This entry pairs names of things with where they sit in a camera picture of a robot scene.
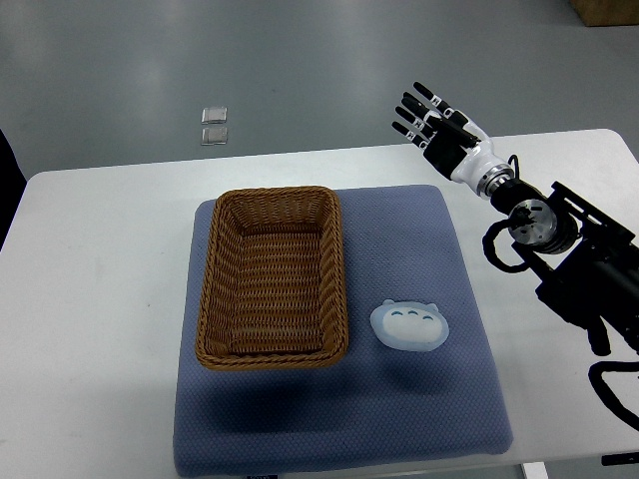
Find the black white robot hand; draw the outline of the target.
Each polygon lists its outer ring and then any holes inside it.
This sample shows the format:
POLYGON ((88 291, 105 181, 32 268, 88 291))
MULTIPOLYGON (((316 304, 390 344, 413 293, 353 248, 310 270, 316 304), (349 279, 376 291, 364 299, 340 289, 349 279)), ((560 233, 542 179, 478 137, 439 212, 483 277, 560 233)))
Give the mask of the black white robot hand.
POLYGON ((512 168, 494 155, 492 141, 480 130, 467 132, 468 118, 453 109, 441 97, 420 82, 413 88, 440 114, 425 107, 413 95, 404 92, 395 112, 409 122, 412 130, 393 121, 391 126, 423 150, 425 159, 446 179, 466 184, 477 195, 492 195, 512 179, 512 168))

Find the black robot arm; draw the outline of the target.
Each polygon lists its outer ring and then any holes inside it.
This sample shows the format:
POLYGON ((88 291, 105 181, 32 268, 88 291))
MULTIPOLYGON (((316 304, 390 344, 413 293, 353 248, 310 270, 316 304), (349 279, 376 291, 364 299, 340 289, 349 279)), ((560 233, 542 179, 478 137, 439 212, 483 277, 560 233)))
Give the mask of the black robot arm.
POLYGON ((449 181, 467 185, 503 215, 482 238, 485 258, 506 273, 533 271, 538 299, 584 329, 609 354, 612 327, 638 347, 638 247, 634 234, 560 183, 543 195, 497 157, 490 137, 419 82, 403 94, 393 128, 449 181))

